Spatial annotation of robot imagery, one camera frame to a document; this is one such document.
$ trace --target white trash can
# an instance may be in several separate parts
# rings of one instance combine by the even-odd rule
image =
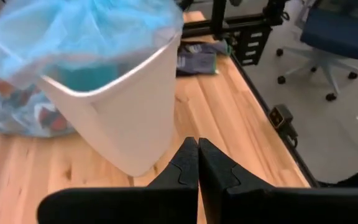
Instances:
[[[142,175],[170,147],[180,37],[96,90],[74,91],[50,77],[37,85],[96,151],[123,172]]]

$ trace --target wooden table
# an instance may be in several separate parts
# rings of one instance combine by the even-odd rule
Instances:
[[[200,21],[200,12],[185,15]],[[193,40],[213,41],[210,36]],[[184,138],[208,138],[255,175],[276,186],[308,187],[255,96],[229,57],[219,75],[179,78],[172,146],[142,177],[129,177],[103,159],[77,134],[39,139],[0,134],[0,224],[36,223],[47,195],[68,187],[145,186],[172,158]],[[201,199],[198,223],[206,223]]]

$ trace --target trash bag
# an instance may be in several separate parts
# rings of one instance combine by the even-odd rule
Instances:
[[[0,79],[25,90],[56,67],[109,65],[111,82],[122,75],[117,64],[135,67],[182,27],[173,0],[10,0],[0,13]]]
[[[74,132],[37,88],[38,78],[95,90],[182,28],[173,0],[8,1],[0,13],[0,133],[47,138]]]

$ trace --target wooden workbench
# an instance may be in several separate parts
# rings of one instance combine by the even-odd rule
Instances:
[[[191,12],[185,19],[200,21],[203,16]],[[187,136],[208,138],[273,185],[308,187],[232,60],[219,57],[217,69],[219,75],[177,80],[172,146],[142,177],[125,175],[77,134],[53,139],[0,134],[0,224],[36,223],[39,202],[60,189],[145,186],[164,170]],[[206,223],[201,199],[198,220]]]

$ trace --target black cable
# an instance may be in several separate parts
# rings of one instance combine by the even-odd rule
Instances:
[[[296,148],[298,146],[298,138],[294,138],[293,140],[293,147]]]
[[[180,2],[176,2],[182,11],[185,11],[190,8],[190,6],[194,3],[194,0],[181,0]]]

